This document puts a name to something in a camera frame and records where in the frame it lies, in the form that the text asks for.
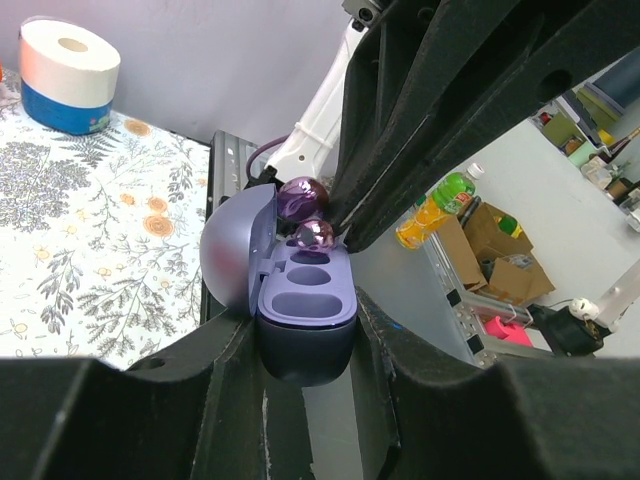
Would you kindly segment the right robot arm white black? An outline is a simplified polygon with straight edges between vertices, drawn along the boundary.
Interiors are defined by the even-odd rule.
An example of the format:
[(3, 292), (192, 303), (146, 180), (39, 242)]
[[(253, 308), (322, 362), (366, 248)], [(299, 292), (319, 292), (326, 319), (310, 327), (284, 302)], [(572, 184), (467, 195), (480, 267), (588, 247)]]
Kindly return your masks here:
[(338, 165), (327, 221), (367, 249), (450, 170), (639, 44), (635, 1), (347, 1), (279, 180)]

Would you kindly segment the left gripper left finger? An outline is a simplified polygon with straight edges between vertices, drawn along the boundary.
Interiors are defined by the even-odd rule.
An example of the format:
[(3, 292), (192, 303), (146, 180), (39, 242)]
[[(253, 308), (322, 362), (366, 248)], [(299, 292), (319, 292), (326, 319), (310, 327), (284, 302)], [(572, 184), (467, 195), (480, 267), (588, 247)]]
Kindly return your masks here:
[(5, 479), (259, 479), (263, 386), (248, 318), (221, 314), (126, 371), (1, 363)]

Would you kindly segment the purple earbud charging case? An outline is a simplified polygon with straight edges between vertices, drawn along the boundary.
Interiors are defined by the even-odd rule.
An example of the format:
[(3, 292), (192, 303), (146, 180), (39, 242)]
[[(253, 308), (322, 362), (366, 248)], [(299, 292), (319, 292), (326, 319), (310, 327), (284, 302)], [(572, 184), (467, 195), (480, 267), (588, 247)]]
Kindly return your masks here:
[(243, 190), (215, 209), (200, 241), (209, 293), (255, 321), (266, 370), (301, 387), (327, 384), (353, 349), (357, 298), (349, 254), (277, 237), (276, 188)]

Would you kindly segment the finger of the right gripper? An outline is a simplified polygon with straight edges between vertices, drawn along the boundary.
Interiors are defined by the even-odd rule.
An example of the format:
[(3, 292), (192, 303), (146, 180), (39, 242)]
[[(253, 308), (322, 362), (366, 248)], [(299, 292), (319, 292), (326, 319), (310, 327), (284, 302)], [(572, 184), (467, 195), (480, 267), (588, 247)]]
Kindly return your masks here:
[(536, 1), (393, 1), (347, 68), (329, 221), (385, 231), (436, 180), (531, 111), (515, 90)]
[(385, 2), (345, 77), (347, 249), (638, 44), (635, 1)]

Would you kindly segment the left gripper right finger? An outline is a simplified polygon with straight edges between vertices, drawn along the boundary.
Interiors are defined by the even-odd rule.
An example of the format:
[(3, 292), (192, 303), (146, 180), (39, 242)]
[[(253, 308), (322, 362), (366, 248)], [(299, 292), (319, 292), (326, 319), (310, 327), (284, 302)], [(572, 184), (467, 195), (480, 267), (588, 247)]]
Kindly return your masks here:
[(511, 357), (481, 369), (395, 322), (364, 291), (351, 358), (356, 453), (320, 479), (635, 479), (635, 359)]

